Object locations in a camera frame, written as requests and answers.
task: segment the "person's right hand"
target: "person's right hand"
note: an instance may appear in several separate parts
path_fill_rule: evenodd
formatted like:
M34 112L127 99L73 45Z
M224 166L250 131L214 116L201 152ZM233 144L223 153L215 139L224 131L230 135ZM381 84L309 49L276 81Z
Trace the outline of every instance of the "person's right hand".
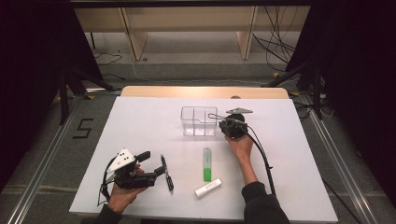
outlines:
M247 135L244 135L239 139L232 139L227 135L224 136L239 163L244 161L250 162L250 153L251 148L253 147L253 141Z

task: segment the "pen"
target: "pen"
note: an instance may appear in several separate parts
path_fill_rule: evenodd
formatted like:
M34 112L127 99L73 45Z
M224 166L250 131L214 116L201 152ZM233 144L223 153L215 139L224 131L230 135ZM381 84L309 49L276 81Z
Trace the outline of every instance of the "pen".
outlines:
M168 184L169 191L173 193L173 181L172 177L168 174L168 165L166 165L165 157L163 154L161 154L161 160L163 161L163 165L165 166L165 177L166 177L166 183Z

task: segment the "white table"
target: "white table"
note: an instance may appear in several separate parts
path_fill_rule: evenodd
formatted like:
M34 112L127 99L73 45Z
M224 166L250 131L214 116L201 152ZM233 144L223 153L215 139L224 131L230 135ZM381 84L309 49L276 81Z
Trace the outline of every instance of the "white table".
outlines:
M321 182L293 102L288 99L191 99L119 97L110 113L91 163L83 177L70 212L94 215L98 190L109 160L127 147L137 155L151 151L142 162L146 172L161 166L166 158L175 190L171 194L164 175L124 212L126 216L164 219L243 220L243 178L223 134L185 136L180 121L182 106L215 106L219 115L236 107L251 109L245 115L262 142L272 169L277 198L290 221L337 222L329 196ZM194 191L203 180L203 149L212 148L212 178L222 186L201 199ZM270 192L262 157L254 147L253 167Z

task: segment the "person's left hand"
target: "person's left hand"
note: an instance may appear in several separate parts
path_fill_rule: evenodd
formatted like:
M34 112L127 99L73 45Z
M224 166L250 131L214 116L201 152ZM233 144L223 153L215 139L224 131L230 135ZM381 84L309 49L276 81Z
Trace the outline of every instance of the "person's left hand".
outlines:
M145 173L144 170L140 169L140 164L137 164L135 169L139 174ZM114 183L110 200L108 201L108 208L116 213L122 214L125 208L136 199L137 194L145 191L146 189L147 188L120 189L120 187Z

